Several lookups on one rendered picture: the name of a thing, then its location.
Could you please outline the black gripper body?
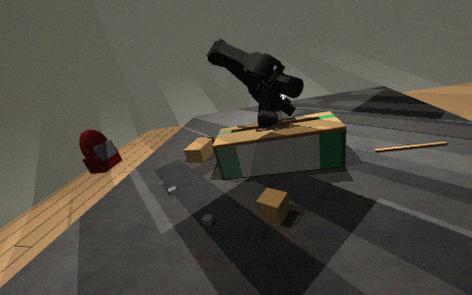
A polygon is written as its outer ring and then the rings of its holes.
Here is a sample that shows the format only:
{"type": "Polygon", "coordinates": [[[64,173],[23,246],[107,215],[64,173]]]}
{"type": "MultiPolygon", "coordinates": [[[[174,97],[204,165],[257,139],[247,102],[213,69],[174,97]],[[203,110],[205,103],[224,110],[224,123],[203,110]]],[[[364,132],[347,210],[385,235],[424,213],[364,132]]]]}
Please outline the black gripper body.
{"type": "Polygon", "coordinates": [[[263,89],[262,99],[259,103],[258,121],[270,124],[277,124],[278,116],[275,111],[277,102],[280,98],[279,92],[263,89]]]}

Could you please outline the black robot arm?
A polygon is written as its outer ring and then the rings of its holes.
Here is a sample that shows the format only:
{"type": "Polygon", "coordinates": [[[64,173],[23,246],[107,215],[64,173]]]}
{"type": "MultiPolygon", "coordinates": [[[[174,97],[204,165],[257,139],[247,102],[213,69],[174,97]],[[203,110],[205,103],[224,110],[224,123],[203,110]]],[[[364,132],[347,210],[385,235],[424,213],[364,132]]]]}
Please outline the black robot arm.
{"type": "MultiPolygon", "coordinates": [[[[228,45],[222,39],[216,41],[207,54],[213,65],[225,67],[248,87],[252,98],[260,103],[263,89],[277,91],[292,98],[298,97],[304,88],[304,81],[289,76],[282,71],[285,66],[272,55],[259,52],[246,52],[228,45]],[[273,69],[274,65],[277,67],[273,69]],[[245,71],[244,69],[247,71],[245,71]]],[[[281,96],[280,94],[280,96],[281,96]]],[[[288,116],[295,111],[288,98],[279,98],[275,111],[281,110],[288,116]]]]}

